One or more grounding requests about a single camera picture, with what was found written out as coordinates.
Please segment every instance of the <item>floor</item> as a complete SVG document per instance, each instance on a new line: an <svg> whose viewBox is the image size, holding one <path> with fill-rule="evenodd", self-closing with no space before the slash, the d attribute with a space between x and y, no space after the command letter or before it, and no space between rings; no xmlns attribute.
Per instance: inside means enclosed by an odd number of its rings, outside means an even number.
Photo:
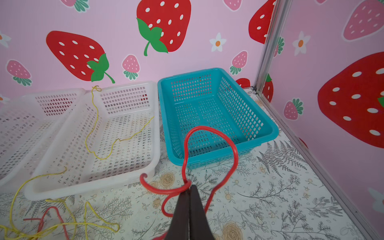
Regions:
<svg viewBox="0 0 384 240"><path fill-rule="evenodd" d="M251 90L247 92L267 112L256 93ZM199 189L203 205L210 190L221 181L231 166L231 161L223 161L187 172L187 177ZM173 165L167 157L161 126L161 157L151 184L174 188L181 183L181 167ZM0 195L0 224L5 226L9 226L12 198L13 194ZM78 221L83 220L84 204L90 201L106 221L121 224L118 233L89 227L90 239L146 240L160 236L168 229L171 219L161 213L164 199L164 196L149 193L140 183L135 183L69 196L66 202ZM167 203L168 212L174 211L176 202L175 197ZM35 233L38 221L23 219L41 217L42 212L51 205L45 201L28 201L21 194L14 207L15 225L23 232ZM63 204L56 206L64 221L71 222ZM57 217L54 214L51 216L46 218L49 225L57 224ZM216 193L207 219L215 240L364 239L281 130L275 140L256 147L240 158L235 174ZM87 221L101 224L92 213L87 215ZM73 227L67 229L71 237ZM54 231L53 235L56 240L65 239L61 228ZM85 239L83 226L78 228L76 237Z"/></svg>

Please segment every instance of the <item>white plastic basket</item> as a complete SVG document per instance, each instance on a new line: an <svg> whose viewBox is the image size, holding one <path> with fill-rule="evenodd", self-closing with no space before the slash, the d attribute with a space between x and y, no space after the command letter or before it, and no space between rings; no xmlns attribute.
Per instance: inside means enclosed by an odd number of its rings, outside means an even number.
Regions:
<svg viewBox="0 0 384 240"><path fill-rule="evenodd" d="M160 158L157 85L141 82L104 88L101 92L94 90L93 93L94 103L99 109L99 120L87 144L100 158L109 155L117 138L131 137L154 118L132 139L116 142L109 158L99 160L85 146L85 139L97 117L91 93L85 94L65 121L33 176L62 172L64 167L68 171L31 181L24 193L29 200L54 199L137 182L144 172L148 177L153 177Z"/></svg>
<svg viewBox="0 0 384 240"><path fill-rule="evenodd" d="M14 192L28 180L82 88L29 94L0 109L0 192Z"/></svg>

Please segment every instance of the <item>plastic basket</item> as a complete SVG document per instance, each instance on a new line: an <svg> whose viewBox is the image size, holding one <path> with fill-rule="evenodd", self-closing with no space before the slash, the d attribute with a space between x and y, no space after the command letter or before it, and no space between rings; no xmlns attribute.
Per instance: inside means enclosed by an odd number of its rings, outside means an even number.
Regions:
<svg viewBox="0 0 384 240"><path fill-rule="evenodd" d="M0 192L14 192L31 177L84 93L77 88L29 94L0 109Z"/></svg>
<svg viewBox="0 0 384 240"><path fill-rule="evenodd" d="M182 165L184 138L202 125L222 131L246 154L273 140L276 124L221 68L206 69L161 79L160 107L170 161ZM210 132L195 132L188 141L188 168L233 157L228 144Z"/></svg>
<svg viewBox="0 0 384 240"><path fill-rule="evenodd" d="M97 117L91 93L85 94L33 175L62 172L64 167L68 171L31 181L25 189L25 196L29 200L53 199L115 184L129 184L139 181L140 174L144 172L148 177L153 177L160 158L156 84L146 82L120 85L93 93L99 119L87 144L100 158L109 155L117 138L131 137L154 118L132 139L116 142L109 158L99 160L85 146L85 139L92 131Z"/></svg>

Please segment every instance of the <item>blue plastic basket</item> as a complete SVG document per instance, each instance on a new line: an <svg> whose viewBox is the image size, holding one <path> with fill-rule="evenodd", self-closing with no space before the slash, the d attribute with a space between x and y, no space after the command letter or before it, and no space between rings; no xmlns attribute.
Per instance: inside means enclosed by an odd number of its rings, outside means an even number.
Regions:
<svg viewBox="0 0 384 240"><path fill-rule="evenodd" d="M159 99L168 157L184 161L184 138L196 126L222 131L236 144L239 154L249 153L277 137L276 124L221 68L163 78ZM225 140L206 131L188 141L188 168L205 166L233 157Z"/></svg>

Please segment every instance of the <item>metal frame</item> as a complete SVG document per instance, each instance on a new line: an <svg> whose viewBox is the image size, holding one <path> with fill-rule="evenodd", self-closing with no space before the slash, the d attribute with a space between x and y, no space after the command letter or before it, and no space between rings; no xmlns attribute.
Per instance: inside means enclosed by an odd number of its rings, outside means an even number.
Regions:
<svg viewBox="0 0 384 240"><path fill-rule="evenodd" d="M275 52L275 47L283 30L283 25L291 6L291 2L292 0L276 0L272 13L271 24L269 25L268 35L265 40L262 56L260 58L256 81L253 86L257 93L262 91L264 87L265 79Z"/></svg>
<svg viewBox="0 0 384 240"><path fill-rule="evenodd" d="M384 238L380 238L379 234L373 228L371 228L365 216L361 214L360 211L354 206L352 200L347 197L345 192L334 181L334 179L329 175L329 173L322 167L321 163L316 159L316 157L312 155L307 148L304 148L302 146L298 137L296 137L294 132L288 127L283 118L278 114L278 112L262 94L265 80L272 63L273 54L275 52L275 46L277 45L278 37L280 36L283 30L285 19L287 17L291 3L292 0L276 0L276 5L272 14L271 24L268 30L269 34L265 41L265 46L263 49L262 57L260 59L258 73L253 88L256 90L259 99L267 108L268 112L275 119L277 124L288 136L291 142L295 145L295 147L298 149L298 151L301 153L301 155L304 157L304 159L319 177L319 179L323 182L325 187L336 198L340 206L344 209L345 213L347 213L347 215L350 217L356 227L361 231L366 240L384 240Z"/></svg>

